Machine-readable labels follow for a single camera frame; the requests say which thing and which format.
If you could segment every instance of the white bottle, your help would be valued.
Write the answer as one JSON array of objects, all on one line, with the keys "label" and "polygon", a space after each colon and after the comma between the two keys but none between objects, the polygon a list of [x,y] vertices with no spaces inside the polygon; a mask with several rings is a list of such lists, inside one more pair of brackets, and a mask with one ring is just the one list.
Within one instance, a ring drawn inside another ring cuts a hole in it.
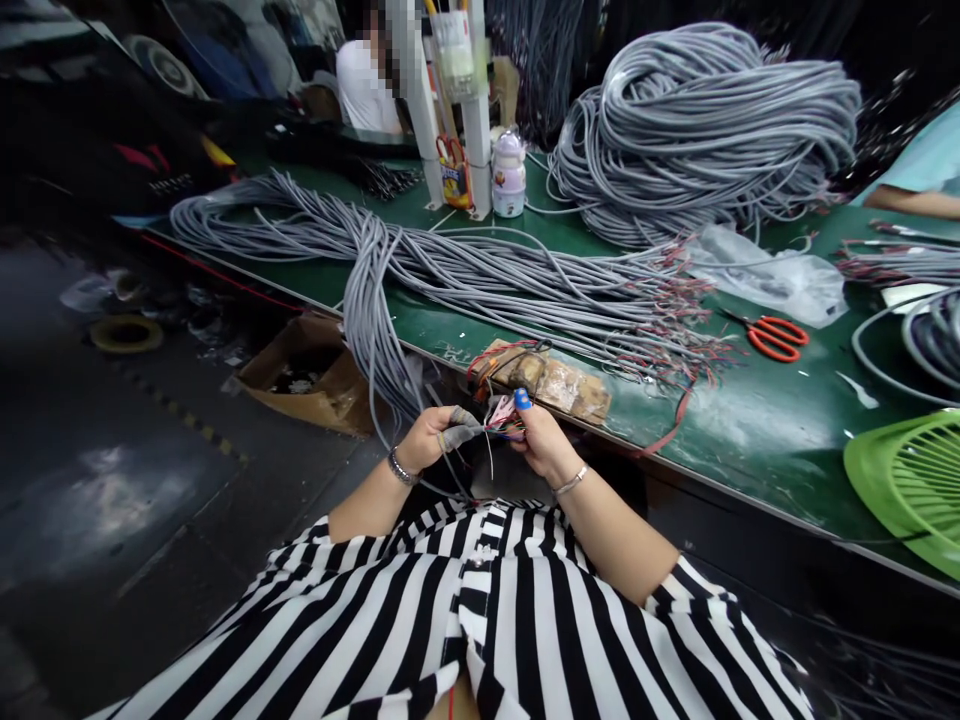
[{"label": "white bottle", "polygon": [[497,140],[493,153],[493,211],[500,217],[517,217],[527,199],[526,150],[508,131]]}]

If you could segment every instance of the white vertical post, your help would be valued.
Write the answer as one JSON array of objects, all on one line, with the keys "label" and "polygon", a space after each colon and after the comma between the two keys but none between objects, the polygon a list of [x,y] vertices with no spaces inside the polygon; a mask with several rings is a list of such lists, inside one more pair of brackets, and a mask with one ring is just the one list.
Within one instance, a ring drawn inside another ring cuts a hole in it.
[{"label": "white vertical post", "polygon": [[[443,206],[443,180],[440,177],[440,158],[437,155],[437,118],[430,95],[430,78],[423,56],[423,38],[420,32],[420,0],[386,0],[384,15],[393,55],[399,67],[400,95],[410,108],[413,133],[423,161],[423,175],[430,190],[430,209]],[[474,4],[482,5],[482,0]]]},{"label": "white vertical post", "polygon": [[478,77],[477,95],[460,103],[467,159],[470,161],[470,192],[473,194],[474,220],[490,213],[490,84],[487,78],[487,39],[483,18],[483,0],[471,0],[470,41]]}]

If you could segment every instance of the scissors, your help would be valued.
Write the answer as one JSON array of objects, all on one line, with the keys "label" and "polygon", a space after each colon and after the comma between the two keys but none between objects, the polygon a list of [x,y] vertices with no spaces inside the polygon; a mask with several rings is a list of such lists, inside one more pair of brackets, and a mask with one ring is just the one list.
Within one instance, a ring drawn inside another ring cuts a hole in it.
[{"label": "scissors", "polygon": [[750,344],[773,360],[796,362],[800,359],[800,351],[794,346],[803,347],[810,342],[810,336],[789,320],[764,315],[754,322],[726,308],[720,308],[720,312],[746,326]]},{"label": "scissors", "polygon": [[440,135],[437,137],[435,144],[437,146],[437,152],[440,153],[440,157],[442,157],[444,162],[450,167],[458,167],[466,162],[467,155],[463,152],[463,145],[460,144],[457,138]]}]

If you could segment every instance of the hand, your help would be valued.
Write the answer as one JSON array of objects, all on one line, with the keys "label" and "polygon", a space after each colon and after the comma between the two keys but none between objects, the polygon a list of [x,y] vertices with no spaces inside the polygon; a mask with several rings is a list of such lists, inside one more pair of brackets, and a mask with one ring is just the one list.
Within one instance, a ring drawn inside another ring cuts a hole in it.
[{"label": "hand", "polygon": [[461,407],[428,408],[420,413],[410,432],[397,445],[397,463],[411,475],[419,475],[444,452],[460,447],[481,432],[483,428],[477,419]]},{"label": "hand", "polygon": [[524,442],[512,442],[510,446],[523,453],[527,464],[554,490],[566,485],[580,472],[583,459],[553,415],[530,402],[526,390],[518,388],[514,392],[513,404],[527,430]]}]

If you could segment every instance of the woman's left hand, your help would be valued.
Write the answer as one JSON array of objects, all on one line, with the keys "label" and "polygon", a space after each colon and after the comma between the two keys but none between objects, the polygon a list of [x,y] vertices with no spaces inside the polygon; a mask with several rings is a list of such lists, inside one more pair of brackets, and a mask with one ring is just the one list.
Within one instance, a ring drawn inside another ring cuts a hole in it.
[{"label": "woman's left hand", "polygon": [[[458,425],[456,429],[460,432],[444,433],[451,424]],[[427,408],[397,445],[397,463],[411,475],[419,475],[439,460],[444,452],[459,447],[480,432],[480,423],[463,408],[456,405]]]}]

